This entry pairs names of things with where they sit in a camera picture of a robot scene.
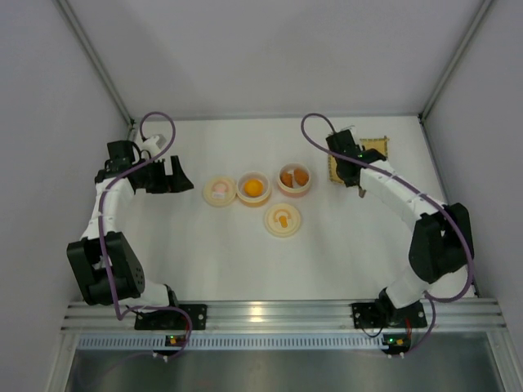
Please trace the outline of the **fried food piece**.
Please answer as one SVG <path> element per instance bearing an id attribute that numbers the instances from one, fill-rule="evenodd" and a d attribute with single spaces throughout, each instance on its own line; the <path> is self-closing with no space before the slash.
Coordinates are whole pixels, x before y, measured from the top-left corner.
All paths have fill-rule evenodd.
<path id="1" fill-rule="evenodd" d="M 296 167 L 293 170 L 293 179 L 300 187 L 304 187 L 309 182 L 310 177 L 307 171 L 304 171 L 301 168 Z"/>
<path id="2" fill-rule="evenodd" d="M 288 171 L 283 172 L 283 173 L 280 175 L 279 178 L 280 178 L 281 183 L 282 183 L 284 186 L 286 186 L 286 187 L 288 187 L 288 188 L 290 188 L 290 189 L 293 188 L 293 174 L 292 174 L 291 172 L 288 172 Z"/>

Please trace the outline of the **round orange food piece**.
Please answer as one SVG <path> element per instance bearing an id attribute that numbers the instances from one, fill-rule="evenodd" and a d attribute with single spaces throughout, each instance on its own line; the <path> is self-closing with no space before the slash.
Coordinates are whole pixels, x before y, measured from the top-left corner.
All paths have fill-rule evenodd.
<path id="1" fill-rule="evenodd" d="M 257 198 L 263 195 L 264 185 L 258 179 L 249 179 L 244 183 L 244 192 L 250 198 Z"/>

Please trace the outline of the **cream lid orange handle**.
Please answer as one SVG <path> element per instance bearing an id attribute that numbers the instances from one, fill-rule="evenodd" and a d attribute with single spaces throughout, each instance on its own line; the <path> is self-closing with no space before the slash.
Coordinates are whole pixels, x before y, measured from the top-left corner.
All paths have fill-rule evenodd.
<path id="1" fill-rule="evenodd" d="M 276 203 L 267 209 L 263 222 L 269 234 L 288 238 L 301 228 L 302 215 L 292 204 Z"/>

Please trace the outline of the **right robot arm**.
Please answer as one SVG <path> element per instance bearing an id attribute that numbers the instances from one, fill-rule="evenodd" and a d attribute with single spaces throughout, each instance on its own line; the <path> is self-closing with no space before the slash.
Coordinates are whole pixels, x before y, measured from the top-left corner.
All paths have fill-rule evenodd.
<path id="1" fill-rule="evenodd" d="M 358 145 L 348 129 L 332 133 L 326 142 L 345 186 L 379 198 L 412 233 L 408 266 L 375 301 L 380 321 L 394 326 L 416 310 L 434 283 L 471 266 L 474 250 L 468 210 L 461 203 L 448 205 L 415 188 L 397 174 L 385 155 Z"/>

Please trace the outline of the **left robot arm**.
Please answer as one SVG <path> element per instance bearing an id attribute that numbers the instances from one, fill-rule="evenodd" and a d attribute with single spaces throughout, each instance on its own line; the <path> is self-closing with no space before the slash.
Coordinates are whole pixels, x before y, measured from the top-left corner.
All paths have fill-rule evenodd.
<path id="1" fill-rule="evenodd" d="M 149 162 L 160 151 L 155 142 L 141 149 L 134 142 L 119 140 L 107 145 L 109 158 L 95 177 L 96 200 L 91 219 L 81 238 L 69 243 L 66 255 L 83 300 L 88 305 L 111 306 L 133 312 L 179 306 L 174 291 L 167 285 L 152 283 L 132 246 L 126 239 L 118 218 L 143 189 L 148 194 L 179 194 L 194 188 L 183 172 L 179 158 L 171 161 L 172 173 L 166 173 L 163 158 Z"/>

